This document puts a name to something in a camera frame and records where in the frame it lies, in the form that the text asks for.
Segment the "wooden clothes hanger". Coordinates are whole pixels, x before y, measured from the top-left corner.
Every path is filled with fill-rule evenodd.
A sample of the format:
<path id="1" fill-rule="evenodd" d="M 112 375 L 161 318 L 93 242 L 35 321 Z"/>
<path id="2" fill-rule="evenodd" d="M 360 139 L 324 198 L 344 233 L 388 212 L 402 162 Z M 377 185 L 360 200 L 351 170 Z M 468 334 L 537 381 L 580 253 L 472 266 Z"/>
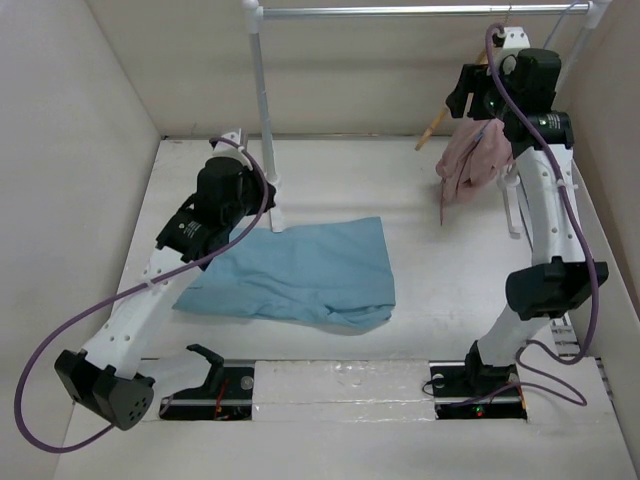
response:
<path id="1" fill-rule="evenodd" d="M 483 49 L 480 54 L 477 56 L 475 63 L 476 64 L 485 64 L 487 62 L 487 51 Z M 425 129 L 420 139 L 416 143 L 414 150 L 420 151 L 422 147 L 429 141 L 434 131 L 438 128 L 438 126 L 442 123 L 442 121 L 449 114 L 449 108 L 444 105 L 437 116 L 432 120 L 431 124 Z"/>

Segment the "light blue trousers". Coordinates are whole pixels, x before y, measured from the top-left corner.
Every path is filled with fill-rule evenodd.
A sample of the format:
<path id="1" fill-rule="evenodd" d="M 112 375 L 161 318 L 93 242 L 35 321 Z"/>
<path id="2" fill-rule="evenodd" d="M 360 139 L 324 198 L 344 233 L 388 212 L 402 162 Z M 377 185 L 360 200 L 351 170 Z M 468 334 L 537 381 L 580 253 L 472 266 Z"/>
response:
<path id="1" fill-rule="evenodd" d="M 377 328 L 396 306 L 378 217 L 251 231 L 178 297 L 174 310 L 353 330 Z"/>

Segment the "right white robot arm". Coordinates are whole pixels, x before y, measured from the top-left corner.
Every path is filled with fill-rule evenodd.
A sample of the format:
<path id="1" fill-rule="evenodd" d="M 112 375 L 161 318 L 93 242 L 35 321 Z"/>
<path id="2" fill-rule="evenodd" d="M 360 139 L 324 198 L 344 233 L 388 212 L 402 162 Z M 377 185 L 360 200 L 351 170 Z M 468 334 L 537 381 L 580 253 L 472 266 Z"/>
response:
<path id="1" fill-rule="evenodd" d="M 517 356 L 550 320 L 589 301 L 586 345 L 597 327 L 599 288 L 609 269 L 593 258 L 580 226 L 571 121 L 552 108 L 560 71 L 553 51 L 503 47 L 485 66 L 464 65 L 446 100 L 456 118 L 503 123 L 531 223 L 531 265 L 507 277 L 504 310 L 465 358 L 461 379 L 474 395 L 505 386 Z"/>

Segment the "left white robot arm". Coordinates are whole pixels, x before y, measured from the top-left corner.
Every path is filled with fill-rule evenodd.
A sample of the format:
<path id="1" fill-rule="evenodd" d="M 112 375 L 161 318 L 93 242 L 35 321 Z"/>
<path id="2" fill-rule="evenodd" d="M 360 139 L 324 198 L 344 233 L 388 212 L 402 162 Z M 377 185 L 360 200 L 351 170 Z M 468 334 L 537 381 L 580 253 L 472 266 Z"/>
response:
<path id="1" fill-rule="evenodd" d="M 144 272 L 144 288 L 122 300 L 105 325 L 79 352 L 63 351 L 54 369 L 73 400 L 111 426 L 126 431 L 164 397 L 184 392 L 217 394 L 224 384 L 223 358 L 199 344 L 141 368 L 144 350 L 188 284 L 169 277 L 183 266 L 204 270 L 224 249 L 240 221 L 273 207 L 275 189 L 239 154 L 218 154 L 197 176 L 196 191 L 156 239 Z"/>

